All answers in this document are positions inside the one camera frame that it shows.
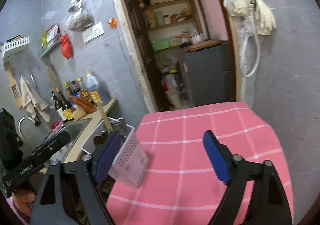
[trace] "light switch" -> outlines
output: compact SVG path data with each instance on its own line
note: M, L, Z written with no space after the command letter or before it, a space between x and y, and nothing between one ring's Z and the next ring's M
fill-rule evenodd
M102 22L99 22L98 24L92 26L92 31L93 31L94 38L104 34Z
M90 27L82 33L83 42L86 43L95 37L104 34L104 29L102 26L102 22L97 23L96 25Z

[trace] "refrigerator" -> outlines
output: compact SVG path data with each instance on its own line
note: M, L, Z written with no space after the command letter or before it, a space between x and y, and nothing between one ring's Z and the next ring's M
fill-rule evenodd
M189 107L234 101L228 41L193 52L181 50L178 68Z

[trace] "bag of dried food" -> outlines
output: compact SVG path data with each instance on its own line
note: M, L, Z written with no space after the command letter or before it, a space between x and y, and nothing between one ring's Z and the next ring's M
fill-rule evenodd
M82 31L94 23L93 16L82 7L82 0L72 0L68 12L71 16L67 19L66 25L71 31Z

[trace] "pantry shelf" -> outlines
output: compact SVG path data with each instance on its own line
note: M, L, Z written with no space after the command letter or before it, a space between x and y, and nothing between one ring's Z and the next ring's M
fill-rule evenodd
M169 23L169 24L164 24L164 25L160 25L157 27L153 27L153 28L149 29L149 31L151 32L151 31L155 31L155 30L159 30L159 29L163 29L163 28L167 28L167 27L175 26L175 25L179 25L179 24L192 23L193 21L194 21L193 19L189 19L189 20L184 20L181 22L173 22L173 23Z
M170 2L162 2L162 3L157 3L155 5L151 5L151 6L147 7L147 8L143 8L141 10L142 11L154 10L154 9L159 9L159 8L172 6L172 5L176 5L176 4L181 4L181 3L187 3L187 2L188 2L188 0L175 0L175 1L170 1Z

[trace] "blue gripper pad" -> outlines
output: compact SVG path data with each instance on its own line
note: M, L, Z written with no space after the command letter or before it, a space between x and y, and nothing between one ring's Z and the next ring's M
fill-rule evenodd
M104 144L98 145L95 149L92 163L92 175L97 182L107 178L113 160L121 148L121 135L119 132L111 132L110 137Z
M225 145L219 143L211 131L204 133L203 145L218 179L228 185L232 179L229 174L231 152Z

